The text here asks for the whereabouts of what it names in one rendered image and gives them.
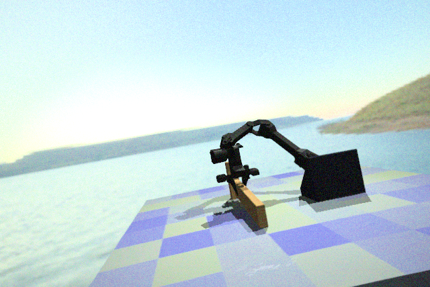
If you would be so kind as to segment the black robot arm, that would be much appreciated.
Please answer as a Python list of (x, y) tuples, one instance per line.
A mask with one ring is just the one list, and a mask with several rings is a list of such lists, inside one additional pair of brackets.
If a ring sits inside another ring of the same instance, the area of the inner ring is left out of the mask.
[[(258, 125), (260, 125), (259, 130), (253, 130), (253, 127)], [(227, 159), (229, 161), (240, 159), (241, 155), (239, 148), (243, 148), (243, 146), (237, 143), (237, 141), (242, 139), (242, 137), (246, 136), (248, 133), (252, 133), (255, 136), (270, 138), (280, 147), (289, 152), (289, 154), (294, 156), (294, 162), (300, 167), (302, 167), (304, 170), (306, 169), (308, 158), (317, 156), (316, 153), (313, 153), (308, 149), (301, 149), (300, 147), (292, 143), (290, 140), (280, 134), (269, 120), (259, 119), (253, 122), (248, 121), (246, 124), (235, 130), (233, 133), (227, 133), (223, 135), (220, 142), (220, 148), (210, 150), (212, 163), (217, 164), (225, 162), (227, 161)], [(232, 163), (230, 172), (231, 175), (234, 175), (235, 178), (245, 177), (245, 174), (249, 173), (249, 165), (243, 166), (242, 162), (240, 162), (239, 165), (234, 165), (234, 163)]]

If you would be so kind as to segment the long wooden board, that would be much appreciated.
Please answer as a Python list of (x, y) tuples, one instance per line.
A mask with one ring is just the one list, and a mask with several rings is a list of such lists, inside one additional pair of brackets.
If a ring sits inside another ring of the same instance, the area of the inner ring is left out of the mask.
[(235, 179), (235, 185), (238, 195), (236, 197), (241, 201), (247, 212), (260, 228), (268, 227), (265, 205), (253, 194), (239, 179)]

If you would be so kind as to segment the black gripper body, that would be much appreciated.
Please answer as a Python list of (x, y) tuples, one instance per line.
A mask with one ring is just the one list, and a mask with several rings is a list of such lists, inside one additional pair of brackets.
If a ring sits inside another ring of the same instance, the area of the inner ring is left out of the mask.
[[(229, 167), (231, 168), (232, 163), (234, 163), (234, 165), (239, 165), (240, 162), (242, 162), (241, 159), (228, 161)], [(252, 175), (252, 176), (259, 175), (259, 170), (257, 168), (250, 168), (249, 173), (246, 173), (244, 178), (249, 177), (249, 175)], [(231, 172), (230, 172), (230, 175), (220, 174), (216, 176), (216, 180), (218, 183), (225, 182), (226, 180), (233, 181), (233, 178), (234, 178), (234, 175), (231, 175)]]

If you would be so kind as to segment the wooden post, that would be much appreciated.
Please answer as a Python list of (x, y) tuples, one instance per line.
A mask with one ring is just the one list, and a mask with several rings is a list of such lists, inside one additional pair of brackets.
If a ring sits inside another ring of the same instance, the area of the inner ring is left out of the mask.
[[(226, 174), (230, 175), (230, 167), (229, 167), (229, 163), (228, 162), (225, 162), (225, 167), (226, 167)], [(229, 186), (229, 190), (230, 190), (230, 197), (232, 199), (236, 199), (237, 197), (235, 195), (234, 188), (232, 187), (232, 185), (230, 183), (228, 183), (228, 186)]]

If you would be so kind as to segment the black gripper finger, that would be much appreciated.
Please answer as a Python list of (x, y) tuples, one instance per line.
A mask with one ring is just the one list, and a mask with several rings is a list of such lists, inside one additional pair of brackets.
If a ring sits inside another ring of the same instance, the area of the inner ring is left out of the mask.
[[(227, 180), (226, 180), (227, 181)], [(238, 195), (238, 192), (237, 192), (237, 187), (236, 187), (236, 185), (235, 185), (235, 181), (233, 180), (233, 181), (227, 181), (228, 183), (230, 183), (231, 185), (232, 185), (232, 187), (234, 188), (234, 190), (235, 190), (235, 192), (236, 192), (236, 194)]]
[(248, 181), (248, 179), (250, 179), (250, 177), (246, 177), (246, 178), (243, 178), (242, 177), (242, 183), (246, 186), (247, 185), (247, 181)]

